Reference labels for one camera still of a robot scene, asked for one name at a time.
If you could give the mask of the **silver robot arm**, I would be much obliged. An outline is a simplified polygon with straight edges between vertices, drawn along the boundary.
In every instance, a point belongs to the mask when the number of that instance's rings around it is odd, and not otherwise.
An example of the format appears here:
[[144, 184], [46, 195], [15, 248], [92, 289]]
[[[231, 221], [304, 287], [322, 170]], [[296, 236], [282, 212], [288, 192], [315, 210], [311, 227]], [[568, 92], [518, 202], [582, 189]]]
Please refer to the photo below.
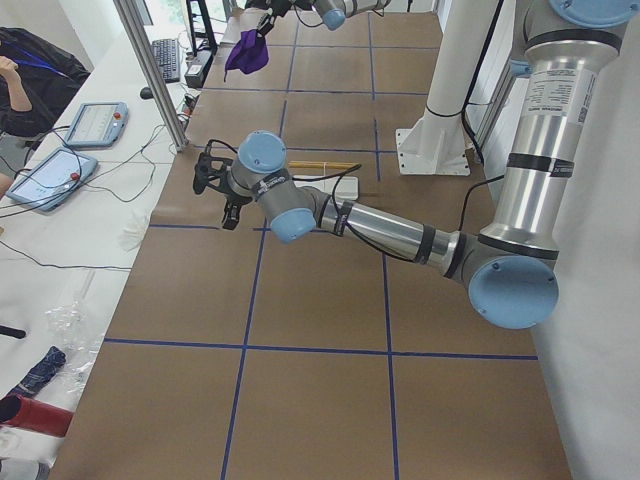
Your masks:
[[264, 11], [256, 29], [260, 36], [265, 37], [274, 28], [276, 19], [291, 10], [314, 11], [323, 25], [335, 31], [347, 18], [369, 11], [382, 12], [389, 4], [389, 0], [266, 0], [249, 1], [247, 6]]
[[476, 235], [444, 232], [311, 186], [298, 187], [286, 148], [268, 131], [225, 161], [223, 225], [233, 229], [254, 202], [283, 242], [315, 228], [353, 235], [403, 261], [437, 267], [463, 284], [489, 322], [524, 329], [553, 312], [559, 289], [552, 232], [599, 72], [619, 54], [635, 1], [521, 1], [513, 71], [528, 87], [493, 221]]

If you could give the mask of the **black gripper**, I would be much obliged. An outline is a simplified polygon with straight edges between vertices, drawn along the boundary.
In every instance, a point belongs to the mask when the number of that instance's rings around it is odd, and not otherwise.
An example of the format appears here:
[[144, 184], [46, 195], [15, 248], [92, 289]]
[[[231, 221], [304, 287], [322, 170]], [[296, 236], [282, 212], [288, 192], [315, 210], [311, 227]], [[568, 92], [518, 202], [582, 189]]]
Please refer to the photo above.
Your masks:
[[234, 178], [230, 166], [222, 168], [218, 188], [228, 201], [225, 203], [221, 226], [226, 229], [235, 229], [240, 222], [242, 206], [253, 201], [251, 191]]
[[274, 17], [284, 17], [291, 8], [291, 0], [268, 0], [267, 11], [272, 17], [269, 14], [264, 14], [256, 26], [256, 31], [265, 37], [274, 28]]

